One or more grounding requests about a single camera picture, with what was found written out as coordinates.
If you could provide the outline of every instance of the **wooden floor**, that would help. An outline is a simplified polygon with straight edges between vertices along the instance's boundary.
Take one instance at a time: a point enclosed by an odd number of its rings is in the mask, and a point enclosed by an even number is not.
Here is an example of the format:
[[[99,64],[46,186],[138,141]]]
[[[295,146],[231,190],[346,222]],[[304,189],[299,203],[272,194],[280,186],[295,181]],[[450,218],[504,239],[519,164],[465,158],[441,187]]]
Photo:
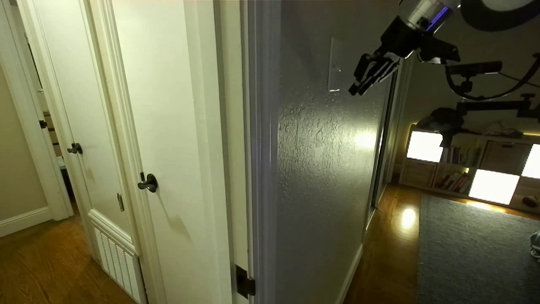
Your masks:
[[[345,304],[416,303],[418,210],[422,194],[540,220],[534,214],[389,184],[372,218]]]
[[[0,303],[134,303],[92,259],[78,213],[0,238]]]

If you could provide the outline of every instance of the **gray rug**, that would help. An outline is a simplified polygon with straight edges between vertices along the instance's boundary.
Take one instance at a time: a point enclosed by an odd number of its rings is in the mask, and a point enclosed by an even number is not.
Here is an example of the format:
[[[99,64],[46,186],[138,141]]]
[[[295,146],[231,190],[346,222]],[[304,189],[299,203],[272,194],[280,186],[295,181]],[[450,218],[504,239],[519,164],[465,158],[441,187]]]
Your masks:
[[[424,196],[419,304],[540,303],[529,236],[540,221]]]

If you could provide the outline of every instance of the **robotic hand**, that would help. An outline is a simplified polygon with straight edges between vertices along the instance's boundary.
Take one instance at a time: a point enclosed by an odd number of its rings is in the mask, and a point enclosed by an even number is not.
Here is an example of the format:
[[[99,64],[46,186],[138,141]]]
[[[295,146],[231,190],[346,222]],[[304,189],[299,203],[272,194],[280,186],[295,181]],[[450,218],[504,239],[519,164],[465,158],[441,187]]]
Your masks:
[[[385,80],[399,67],[400,58],[420,50],[421,62],[451,64],[459,62],[457,47],[433,34],[461,0],[401,0],[399,15],[381,36],[381,46],[372,54],[363,54],[354,71],[352,95],[363,95],[373,84]],[[540,0],[465,0],[461,13],[473,28],[500,31],[516,27],[540,13]]]

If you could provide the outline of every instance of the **baseboard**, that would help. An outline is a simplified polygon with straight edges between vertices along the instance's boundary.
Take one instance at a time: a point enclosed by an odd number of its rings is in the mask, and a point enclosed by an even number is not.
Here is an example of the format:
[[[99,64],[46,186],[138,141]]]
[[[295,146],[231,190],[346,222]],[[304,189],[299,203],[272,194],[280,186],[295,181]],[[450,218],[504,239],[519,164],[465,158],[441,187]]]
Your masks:
[[[52,220],[49,207],[32,210],[0,221],[0,237]]]
[[[358,267],[358,263],[360,262],[360,258],[362,257],[363,248],[364,244],[360,244],[360,248],[356,252],[353,263],[350,265],[349,272],[345,277],[345,281],[343,282],[343,286],[341,287],[341,292],[336,301],[336,304],[343,304],[343,302],[345,301],[345,296],[347,295],[347,291],[349,291],[350,283],[353,280],[354,273],[356,272],[356,268]]]
[[[90,209],[88,216],[97,227],[99,227],[103,232],[107,233],[108,237],[112,238],[123,246],[124,250],[127,250],[131,254],[138,254],[131,240],[131,236],[109,220],[108,217],[95,209]]]

